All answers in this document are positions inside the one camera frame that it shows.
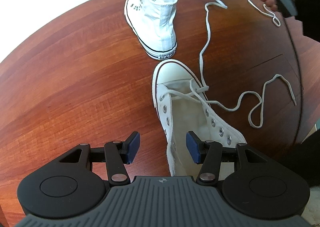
gray ribbed panel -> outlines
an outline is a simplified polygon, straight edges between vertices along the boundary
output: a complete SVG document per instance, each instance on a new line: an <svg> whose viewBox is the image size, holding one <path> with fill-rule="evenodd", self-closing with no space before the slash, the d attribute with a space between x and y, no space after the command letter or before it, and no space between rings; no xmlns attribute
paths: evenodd
<svg viewBox="0 0 320 227"><path fill-rule="evenodd" d="M194 183L189 176L137 176L130 185L113 187L90 212L66 219L26 216L16 227L307 227L300 216L279 221L250 218L230 207L215 188Z"/></svg>

wooden table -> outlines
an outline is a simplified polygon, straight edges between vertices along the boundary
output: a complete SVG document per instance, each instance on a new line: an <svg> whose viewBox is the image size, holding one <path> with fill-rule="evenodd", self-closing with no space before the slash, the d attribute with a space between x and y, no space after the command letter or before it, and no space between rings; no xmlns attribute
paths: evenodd
<svg viewBox="0 0 320 227"><path fill-rule="evenodd" d="M243 91L267 86L264 125L250 127L247 116L257 103L245 96L234 113L215 111L240 130L247 142L279 158L294 145L300 112L300 84L293 48L284 25L254 10L247 0L222 0L228 9L210 7L211 42L204 54L210 100L234 107ZM146 55L125 21L125 0L91 0L51 21L21 43L0 64L0 205L10 226L24 216L16 197L19 182L79 143L103 146L141 134L135 175L168 175L166 140L151 97L151 76L159 63ZM179 0L174 56L199 76L199 52L207 40L204 4ZM253 0L260 8L262 3ZM296 144L320 117L320 45L302 36L301 23L289 19L302 65L304 113ZM259 110L253 122L259 123ZM94 172L106 178L105 165Z"/></svg>

black cable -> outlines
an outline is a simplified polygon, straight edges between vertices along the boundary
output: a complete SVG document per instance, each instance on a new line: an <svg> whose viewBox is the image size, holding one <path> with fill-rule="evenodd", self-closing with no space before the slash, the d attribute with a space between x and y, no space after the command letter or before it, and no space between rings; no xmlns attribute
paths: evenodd
<svg viewBox="0 0 320 227"><path fill-rule="evenodd" d="M301 101L300 101L300 116L299 116L299 122L298 122L298 127L297 127L297 131L296 131L296 135L295 135L295 137L294 137L293 144L292 144L292 145L294 145L294 144L297 142L297 137L298 137L298 134L299 134L299 131L300 131L301 121L302 121L302 112L303 112L302 73L301 73L301 65L300 65L300 60L299 60L299 57L298 57L297 49L296 49L296 46L295 46L295 44L294 44L294 42L293 42L292 35L291 35L290 30L289 30L287 21L285 20L285 18L283 18L283 21L284 21L285 27L286 27L286 29L287 29L287 32L288 32L288 35L289 35L289 38L290 38L290 41L291 41L291 44L292 44L292 47L293 47L293 50L294 50L294 54L295 54L295 57L296 57L296 60L297 60L299 80L300 80L300 96L301 96Z"/></svg>

white rubber sole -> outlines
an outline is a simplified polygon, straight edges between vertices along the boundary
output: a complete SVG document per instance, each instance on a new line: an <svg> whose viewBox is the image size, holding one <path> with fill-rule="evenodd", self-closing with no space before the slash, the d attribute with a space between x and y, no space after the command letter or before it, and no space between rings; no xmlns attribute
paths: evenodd
<svg viewBox="0 0 320 227"><path fill-rule="evenodd" d="M136 36L138 37L135 29L133 28L131 22L130 22L130 19L128 18L128 13L127 13L127 4L128 4L128 0L125 1L125 4L124 4L124 16L125 16L125 19L127 21L127 23L129 24L129 26L132 28L132 31L136 34ZM140 42L140 44L143 46L144 50L146 51L147 55L150 56L152 59L155 59L155 60L159 60L159 61L162 61L162 60L166 60L166 59L169 59L171 58L175 52L176 52L176 49L177 49L177 42L175 44L175 46L167 51L167 52L158 52L158 51L154 51L152 49L150 49L147 45L145 45L141 40L140 38L138 37L138 40Z"/></svg>
<svg viewBox="0 0 320 227"><path fill-rule="evenodd" d="M196 77L196 75L193 73L193 71L191 71L184 63L178 61L178 60L175 60L175 59L169 59L169 60L164 60L162 62L160 62L154 72L153 72L153 76L152 76L152 100L153 100L153 107L155 107L156 109L156 106L157 106L157 102L156 102L156 87L157 87L157 75L158 75L158 72L159 72L159 69L165 64L165 63L169 63L169 62L173 62L173 63L178 63L179 65L181 65L184 69L186 69L195 79L196 79L196 82L199 84L199 85L202 85L201 82L199 81L199 79Z"/></svg>

white sneaker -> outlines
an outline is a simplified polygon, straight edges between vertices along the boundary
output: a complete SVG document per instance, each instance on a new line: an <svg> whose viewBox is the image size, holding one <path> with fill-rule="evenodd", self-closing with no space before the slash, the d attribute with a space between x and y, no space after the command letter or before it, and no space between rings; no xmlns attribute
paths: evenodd
<svg viewBox="0 0 320 227"><path fill-rule="evenodd" d="M173 18L178 0L126 0L124 15L147 54L156 60L172 57L177 48Z"/></svg>
<svg viewBox="0 0 320 227"><path fill-rule="evenodd" d="M152 80L153 104L167 137L167 158L172 176L192 175L201 165L194 164L186 147L186 133L194 131L202 140L214 140L224 147L246 143L243 135L221 119L207 103L195 74L180 61L165 60L156 66ZM219 179L234 172L233 163L222 163Z"/></svg>

